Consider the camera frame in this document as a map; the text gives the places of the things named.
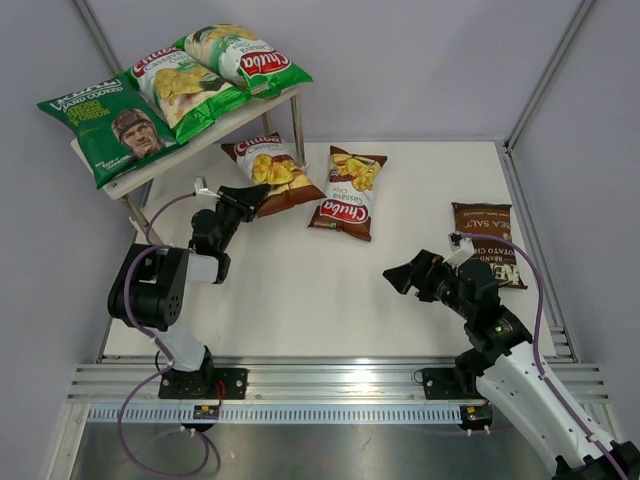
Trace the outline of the brown Chuba barbecue chips bag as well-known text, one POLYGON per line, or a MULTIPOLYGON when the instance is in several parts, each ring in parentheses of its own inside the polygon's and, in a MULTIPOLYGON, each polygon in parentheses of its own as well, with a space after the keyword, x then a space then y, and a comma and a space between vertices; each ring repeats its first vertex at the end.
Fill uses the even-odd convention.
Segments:
POLYGON ((325 198, 289 153, 278 132, 222 144, 221 149, 254 185, 269 187, 266 200, 257 212, 259 217, 325 198))

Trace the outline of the green Chuba chips bag small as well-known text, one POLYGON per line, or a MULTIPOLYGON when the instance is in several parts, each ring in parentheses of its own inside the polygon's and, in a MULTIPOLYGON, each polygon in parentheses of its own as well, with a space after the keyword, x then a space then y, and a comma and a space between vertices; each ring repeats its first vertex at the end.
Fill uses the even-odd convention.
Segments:
POLYGON ((141 94, 161 111, 181 145, 251 99, 248 92, 175 46, 148 54, 127 74, 141 94))

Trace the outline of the green Chuba chips bag large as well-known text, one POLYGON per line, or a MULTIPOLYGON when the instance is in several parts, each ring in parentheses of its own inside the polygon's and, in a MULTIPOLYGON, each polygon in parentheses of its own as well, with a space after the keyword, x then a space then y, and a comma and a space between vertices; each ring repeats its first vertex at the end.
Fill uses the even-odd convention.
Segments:
POLYGON ((174 45, 255 98, 276 98, 284 90, 313 81, 286 55, 237 24, 206 26, 174 45))

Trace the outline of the green Real hand cooked bag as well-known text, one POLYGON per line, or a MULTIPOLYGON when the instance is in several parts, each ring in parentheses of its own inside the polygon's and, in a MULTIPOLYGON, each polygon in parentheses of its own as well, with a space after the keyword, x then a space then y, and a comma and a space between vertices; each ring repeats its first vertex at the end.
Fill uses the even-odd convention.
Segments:
POLYGON ((98 189, 179 148, 124 73, 37 107, 75 134, 98 189))

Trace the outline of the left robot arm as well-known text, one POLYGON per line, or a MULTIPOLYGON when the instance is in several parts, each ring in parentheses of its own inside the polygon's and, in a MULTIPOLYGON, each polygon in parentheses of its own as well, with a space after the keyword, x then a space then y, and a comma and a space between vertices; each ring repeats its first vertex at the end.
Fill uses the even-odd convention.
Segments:
POLYGON ((143 333, 165 355, 162 398, 203 398, 214 390, 212 355, 181 318, 185 287, 226 280, 231 264, 226 249, 239 226, 257 216, 268 192, 266 185, 222 186, 214 194, 215 207, 193 215, 186 248, 140 243, 129 248, 107 309, 112 318, 143 333))

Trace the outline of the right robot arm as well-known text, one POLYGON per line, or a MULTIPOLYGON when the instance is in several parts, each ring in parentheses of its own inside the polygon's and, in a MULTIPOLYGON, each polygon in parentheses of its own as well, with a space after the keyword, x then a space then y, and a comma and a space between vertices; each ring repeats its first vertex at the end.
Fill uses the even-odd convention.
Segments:
POLYGON ((456 389, 497 407, 536 450, 556 479, 636 479, 639 450, 601 428, 546 367, 534 338, 501 302, 488 264, 455 264, 427 250, 387 269, 400 294, 416 291, 464 319, 471 349, 455 359, 456 389))

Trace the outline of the white two-tier wooden shelf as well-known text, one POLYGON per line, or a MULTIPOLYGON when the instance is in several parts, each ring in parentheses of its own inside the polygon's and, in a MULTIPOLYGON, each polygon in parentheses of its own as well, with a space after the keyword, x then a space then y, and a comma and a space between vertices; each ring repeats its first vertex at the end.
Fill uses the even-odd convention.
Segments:
POLYGON ((219 140, 236 132, 251 121, 260 118, 265 134, 272 131, 270 112, 277 106, 290 102, 292 127, 294 135, 294 145, 296 159, 302 169, 308 167, 305 157, 305 142, 303 136, 302 112, 301 112, 301 92, 305 84, 300 84, 286 89, 280 96, 261 100, 252 98, 241 107, 224 115, 213 126, 198 134, 185 146, 173 151, 160 160, 147 165, 139 170, 125 173, 115 180, 109 182, 101 188, 111 200, 119 201, 128 210, 130 220, 140 229, 150 226, 150 221, 141 210, 140 204, 133 198, 132 192, 139 187, 152 182, 156 177, 162 175, 187 161, 189 158, 207 149, 219 140))

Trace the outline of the brown Kettle sea salt bag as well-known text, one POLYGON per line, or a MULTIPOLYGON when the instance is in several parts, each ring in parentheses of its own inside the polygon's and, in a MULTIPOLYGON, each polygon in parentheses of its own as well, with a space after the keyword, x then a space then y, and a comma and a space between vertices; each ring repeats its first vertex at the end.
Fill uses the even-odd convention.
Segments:
POLYGON ((514 249, 505 243, 512 241, 510 204, 453 202, 455 230, 476 235, 499 238, 472 239, 474 258, 487 263, 500 287, 526 290, 514 249))

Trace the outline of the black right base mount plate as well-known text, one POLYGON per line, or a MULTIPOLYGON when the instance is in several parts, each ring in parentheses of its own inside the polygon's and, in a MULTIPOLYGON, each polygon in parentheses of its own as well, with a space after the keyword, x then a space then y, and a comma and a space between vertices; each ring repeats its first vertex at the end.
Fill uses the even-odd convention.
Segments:
POLYGON ((419 371, 420 383, 427 400, 480 400, 476 376, 457 367, 424 368, 419 371))

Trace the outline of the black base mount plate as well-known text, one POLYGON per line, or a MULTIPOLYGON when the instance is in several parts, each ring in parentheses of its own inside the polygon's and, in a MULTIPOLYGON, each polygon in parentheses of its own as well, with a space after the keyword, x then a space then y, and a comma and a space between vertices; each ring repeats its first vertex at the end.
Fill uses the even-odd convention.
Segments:
POLYGON ((480 400, 476 376, 457 367, 424 368, 419 371, 420 383, 427 400, 480 400))
POLYGON ((170 370, 162 375, 158 396, 169 400, 243 400, 248 373, 245 368, 221 367, 208 372, 170 370))

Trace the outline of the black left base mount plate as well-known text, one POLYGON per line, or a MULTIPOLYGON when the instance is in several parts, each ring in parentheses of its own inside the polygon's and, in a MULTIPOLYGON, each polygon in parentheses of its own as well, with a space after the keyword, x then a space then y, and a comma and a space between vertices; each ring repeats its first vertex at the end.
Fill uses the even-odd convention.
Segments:
POLYGON ((248 373, 245 368, 221 367, 208 372, 170 370, 162 375, 158 396, 169 400, 243 400, 248 373))

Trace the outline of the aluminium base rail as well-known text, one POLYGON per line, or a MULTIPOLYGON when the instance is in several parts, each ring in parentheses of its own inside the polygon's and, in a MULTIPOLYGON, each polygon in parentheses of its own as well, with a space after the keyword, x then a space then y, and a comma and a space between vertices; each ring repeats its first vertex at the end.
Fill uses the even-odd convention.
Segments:
MULTIPOLYGON (((423 403, 418 370, 445 366, 447 358, 220 357, 218 368, 248 370, 249 404, 423 403)), ((157 372, 154 358, 110 359, 82 364, 72 377, 69 402, 121 400, 157 372)))

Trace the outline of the left aluminium frame post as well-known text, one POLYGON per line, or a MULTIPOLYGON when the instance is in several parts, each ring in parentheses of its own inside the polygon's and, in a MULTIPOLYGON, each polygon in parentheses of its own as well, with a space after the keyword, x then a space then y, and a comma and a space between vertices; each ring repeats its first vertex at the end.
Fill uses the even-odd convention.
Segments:
POLYGON ((78 14, 79 20, 88 34, 92 44, 98 51, 99 58, 107 70, 115 76, 121 74, 126 82, 133 86, 133 82, 127 76, 124 67, 117 59, 113 47, 94 13, 90 2, 86 0, 71 0, 71 4, 78 14))

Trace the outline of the aluminium frame post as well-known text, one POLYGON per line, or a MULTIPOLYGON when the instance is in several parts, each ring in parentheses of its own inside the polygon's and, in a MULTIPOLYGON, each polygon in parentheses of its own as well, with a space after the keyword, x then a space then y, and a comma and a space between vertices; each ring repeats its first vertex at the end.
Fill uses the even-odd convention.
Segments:
POLYGON ((94 13, 90 2, 86 0, 71 0, 71 4, 78 14, 79 20, 88 34, 92 44, 98 51, 99 58, 107 70, 115 76, 121 74, 126 82, 133 86, 133 82, 127 76, 124 67, 117 59, 113 47, 94 13))
POLYGON ((551 87, 562 65, 567 60, 570 49, 598 5, 599 1, 597 0, 581 0, 578 3, 531 94, 527 98, 516 123, 503 143, 508 154, 514 152, 516 145, 544 100, 547 90, 551 87))

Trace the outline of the right aluminium frame post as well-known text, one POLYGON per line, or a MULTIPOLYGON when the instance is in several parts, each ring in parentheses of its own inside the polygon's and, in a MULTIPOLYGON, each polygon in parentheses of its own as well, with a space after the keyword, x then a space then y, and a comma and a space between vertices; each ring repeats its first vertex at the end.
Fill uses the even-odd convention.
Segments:
POLYGON ((514 152, 516 145, 544 100, 547 90, 551 87, 562 65, 567 60, 570 49, 598 5, 599 1, 597 0, 581 0, 578 3, 531 94, 527 98, 516 123, 503 143, 508 154, 514 152))

